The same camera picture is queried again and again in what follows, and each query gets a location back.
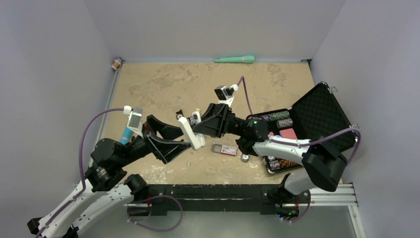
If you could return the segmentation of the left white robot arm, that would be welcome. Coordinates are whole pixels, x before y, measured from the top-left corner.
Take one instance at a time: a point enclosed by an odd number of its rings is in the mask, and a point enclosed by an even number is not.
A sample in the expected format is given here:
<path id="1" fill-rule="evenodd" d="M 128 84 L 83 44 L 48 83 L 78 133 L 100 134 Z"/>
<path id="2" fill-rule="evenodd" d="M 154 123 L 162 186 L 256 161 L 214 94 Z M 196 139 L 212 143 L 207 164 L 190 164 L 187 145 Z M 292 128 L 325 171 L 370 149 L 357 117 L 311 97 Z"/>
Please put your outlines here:
<path id="1" fill-rule="evenodd" d="M 124 166 L 152 154 L 168 163 L 190 147 L 200 147 L 192 122 L 178 119 L 169 125 L 141 113 L 129 113 L 127 129 L 137 134 L 132 141 L 121 143 L 104 138 L 91 153 L 92 164 L 80 171 L 81 181 L 57 208 L 41 218 L 31 219 L 27 226 L 37 238 L 77 238 L 94 221 L 116 207 L 131 202 L 147 207 L 162 194 L 151 195 L 149 186 L 139 174 L 128 175 Z"/>

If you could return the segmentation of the white stapler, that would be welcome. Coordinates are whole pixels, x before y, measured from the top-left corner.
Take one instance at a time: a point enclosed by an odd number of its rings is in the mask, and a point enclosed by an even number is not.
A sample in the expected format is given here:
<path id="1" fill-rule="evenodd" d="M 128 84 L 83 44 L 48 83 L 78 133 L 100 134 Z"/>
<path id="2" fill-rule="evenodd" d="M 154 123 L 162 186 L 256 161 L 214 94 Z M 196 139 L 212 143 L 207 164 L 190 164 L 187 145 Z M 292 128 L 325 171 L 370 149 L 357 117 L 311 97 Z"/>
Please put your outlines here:
<path id="1" fill-rule="evenodd" d="M 202 133 L 194 132 L 193 127 L 200 123 L 200 109 L 192 112 L 190 117 L 184 116 L 182 110 L 176 112 L 176 118 L 187 141 L 191 144 L 193 150 L 198 151 L 206 145 L 205 137 Z"/>

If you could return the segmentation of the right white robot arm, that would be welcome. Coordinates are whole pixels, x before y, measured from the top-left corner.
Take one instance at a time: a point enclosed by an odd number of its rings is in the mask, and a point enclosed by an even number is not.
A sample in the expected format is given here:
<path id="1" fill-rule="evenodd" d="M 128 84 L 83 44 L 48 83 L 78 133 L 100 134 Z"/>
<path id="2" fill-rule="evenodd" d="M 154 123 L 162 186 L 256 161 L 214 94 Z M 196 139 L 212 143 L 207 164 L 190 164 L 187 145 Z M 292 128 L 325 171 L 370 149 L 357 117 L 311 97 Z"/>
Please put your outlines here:
<path id="1" fill-rule="evenodd" d="M 279 198 L 285 202 L 314 187 L 334 192 L 348 164 L 328 138 L 312 141 L 271 136 L 264 119 L 238 118 L 227 104 L 211 103 L 192 131 L 218 138 L 234 134 L 238 148 L 246 155 L 272 156 L 301 165 L 304 169 L 288 175 L 278 188 Z"/>

